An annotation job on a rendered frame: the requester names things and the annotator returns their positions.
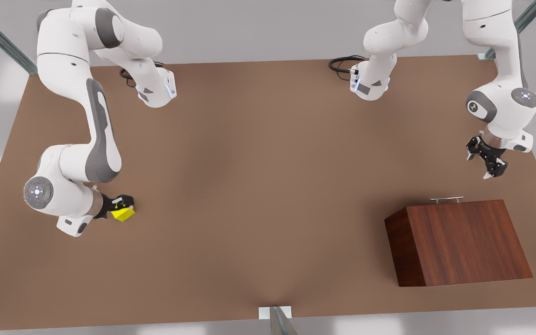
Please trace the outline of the dark wooden drawer cabinet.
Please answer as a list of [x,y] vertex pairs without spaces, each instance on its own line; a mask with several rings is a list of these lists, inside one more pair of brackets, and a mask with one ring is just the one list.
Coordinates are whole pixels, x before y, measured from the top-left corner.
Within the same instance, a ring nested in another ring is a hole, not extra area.
[[384,222],[399,286],[533,277],[503,200],[408,206]]

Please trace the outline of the yellow square block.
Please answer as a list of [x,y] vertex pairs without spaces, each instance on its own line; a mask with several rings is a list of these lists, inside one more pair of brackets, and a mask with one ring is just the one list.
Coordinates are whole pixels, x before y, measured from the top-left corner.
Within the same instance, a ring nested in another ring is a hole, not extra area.
[[134,206],[125,203],[116,203],[110,210],[110,213],[115,219],[125,222],[128,218],[135,214]]

